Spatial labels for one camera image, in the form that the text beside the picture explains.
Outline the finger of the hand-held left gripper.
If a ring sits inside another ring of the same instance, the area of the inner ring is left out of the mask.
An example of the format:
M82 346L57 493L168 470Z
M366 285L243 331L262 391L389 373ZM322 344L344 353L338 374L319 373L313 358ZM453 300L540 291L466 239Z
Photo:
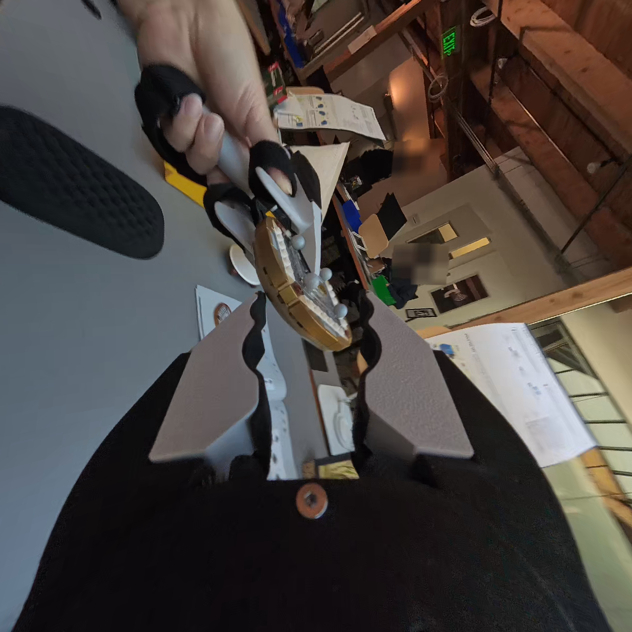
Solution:
M234 201L218 201L215 215L221 227L245 253L254 253L256 229L248 207Z
M310 272L319 276L322 249L320 207L308 198L299 179L296 179L295 194L289 195L279 187L264 168L257 168L257 178L277 206L289 217L295 232L304 238L303 257Z

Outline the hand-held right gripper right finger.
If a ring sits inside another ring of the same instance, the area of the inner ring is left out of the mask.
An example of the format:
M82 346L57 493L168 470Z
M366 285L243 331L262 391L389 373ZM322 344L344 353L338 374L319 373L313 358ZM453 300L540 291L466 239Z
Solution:
M411 462L469 460L473 447L431 346L373 293L359 294L363 336L353 421L355 452Z

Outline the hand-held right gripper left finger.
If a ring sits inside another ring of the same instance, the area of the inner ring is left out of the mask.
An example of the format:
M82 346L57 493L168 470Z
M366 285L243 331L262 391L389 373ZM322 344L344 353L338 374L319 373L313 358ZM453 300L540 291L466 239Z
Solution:
M272 454L271 408L264 376L266 297L257 292L192 348L148 458L202 460L227 477L252 457L262 477Z

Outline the round gold lego base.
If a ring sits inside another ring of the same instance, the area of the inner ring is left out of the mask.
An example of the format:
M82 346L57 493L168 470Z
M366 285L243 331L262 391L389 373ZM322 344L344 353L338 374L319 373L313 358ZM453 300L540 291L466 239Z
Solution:
M352 343L352 330L328 277L313 273L296 245L302 237L271 215L255 229L255 269L268 299L283 320L321 350L339 352Z

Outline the person's left hand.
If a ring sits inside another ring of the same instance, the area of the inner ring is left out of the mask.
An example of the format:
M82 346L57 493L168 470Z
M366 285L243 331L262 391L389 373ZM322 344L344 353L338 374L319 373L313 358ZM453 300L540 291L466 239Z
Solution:
M228 183L217 166L225 131L241 151L275 142L264 85L249 29L233 1L118 1L137 37L142 68L177 67L204 91L162 118L166 141L186 156L208 185Z

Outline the white paper cup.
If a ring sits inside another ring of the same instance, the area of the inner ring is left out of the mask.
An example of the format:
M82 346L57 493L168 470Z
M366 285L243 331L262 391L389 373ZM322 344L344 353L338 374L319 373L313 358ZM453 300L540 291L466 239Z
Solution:
M237 244L232 244L229 247L227 261L231 275L240 278L252 288L260 286L260 280L254 264L250 262L249 258Z

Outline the yellow plastic bin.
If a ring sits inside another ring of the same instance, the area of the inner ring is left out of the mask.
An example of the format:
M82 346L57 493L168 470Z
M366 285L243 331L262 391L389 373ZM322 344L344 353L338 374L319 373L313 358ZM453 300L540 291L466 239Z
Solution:
M203 195L207 189L205 185L200 185L180 174L169 162L163 161L164 180L173 188L176 188L184 195L201 203Z

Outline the white paper bag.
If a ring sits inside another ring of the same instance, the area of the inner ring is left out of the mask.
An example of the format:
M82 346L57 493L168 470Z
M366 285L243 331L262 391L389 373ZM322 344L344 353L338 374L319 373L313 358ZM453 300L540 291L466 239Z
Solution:
M326 145L289 145L288 149L302 154L319 177L321 196L333 190L339 179L350 142Z

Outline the black padded wrist rest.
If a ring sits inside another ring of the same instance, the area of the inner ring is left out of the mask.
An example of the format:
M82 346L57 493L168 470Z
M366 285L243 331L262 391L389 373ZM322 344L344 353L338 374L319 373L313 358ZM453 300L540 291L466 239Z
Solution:
M137 260L164 245L164 216L127 174L48 122L1 105L1 201Z

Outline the dark framed wall picture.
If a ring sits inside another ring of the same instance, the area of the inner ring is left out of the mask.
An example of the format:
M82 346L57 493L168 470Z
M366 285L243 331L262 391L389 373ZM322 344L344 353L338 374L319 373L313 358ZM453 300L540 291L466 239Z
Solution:
M434 289L430 294L441 314L488 298L488 291L477 274Z

